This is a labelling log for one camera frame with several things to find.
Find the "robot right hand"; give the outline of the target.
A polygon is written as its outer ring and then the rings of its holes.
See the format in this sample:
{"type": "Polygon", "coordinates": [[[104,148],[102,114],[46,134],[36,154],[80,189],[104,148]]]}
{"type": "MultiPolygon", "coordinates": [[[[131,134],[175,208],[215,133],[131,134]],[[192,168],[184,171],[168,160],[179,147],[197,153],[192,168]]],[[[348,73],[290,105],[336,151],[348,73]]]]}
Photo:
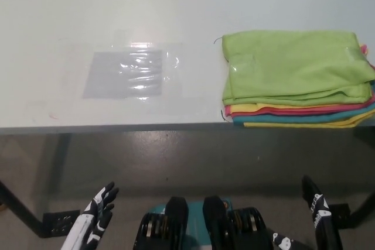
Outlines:
{"type": "MultiPolygon", "coordinates": [[[[318,249],[342,249],[342,241],[333,214],[318,186],[305,175],[302,178],[303,198],[312,213],[315,238],[318,249]]],[[[274,246],[279,249],[310,249],[309,246],[276,231],[267,229],[268,236],[274,246]]]]}

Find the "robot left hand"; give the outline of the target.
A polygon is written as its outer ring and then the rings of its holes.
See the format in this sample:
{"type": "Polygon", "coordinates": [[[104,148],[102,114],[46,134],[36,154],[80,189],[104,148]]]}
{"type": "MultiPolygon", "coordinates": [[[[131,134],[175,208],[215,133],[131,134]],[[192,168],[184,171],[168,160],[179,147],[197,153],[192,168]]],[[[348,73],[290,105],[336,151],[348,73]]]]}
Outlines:
{"type": "Polygon", "coordinates": [[[100,239],[103,237],[108,227],[114,208],[113,201],[119,192],[112,181],[103,187],[91,200],[83,211],[83,215],[88,216],[89,224],[83,238],[81,249],[97,249],[100,239]]]}

